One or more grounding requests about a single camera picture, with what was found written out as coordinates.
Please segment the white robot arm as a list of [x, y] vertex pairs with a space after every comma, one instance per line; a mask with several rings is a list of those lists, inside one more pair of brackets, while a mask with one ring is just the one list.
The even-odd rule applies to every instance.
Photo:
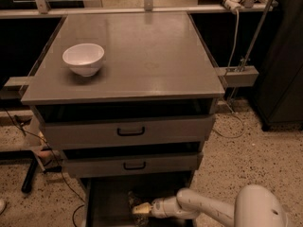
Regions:
[[276, 196], [256, 184], [242, 188], [233, 205], [181, 188], [175, 196], [135, 205], [132, 214], [142, 218], [180, 219], [196, 219], [206, 214], [224, 227], [294, 227]]

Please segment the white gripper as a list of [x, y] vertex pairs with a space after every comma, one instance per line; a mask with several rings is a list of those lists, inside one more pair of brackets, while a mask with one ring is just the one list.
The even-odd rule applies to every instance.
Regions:
[[156, 218], [176, 217], [180, 206], [175, 197], [158, 198], [151, 204], [148, 202], [135, 206], [132, 210], [134, 215], [149, 215], [150, 213]]

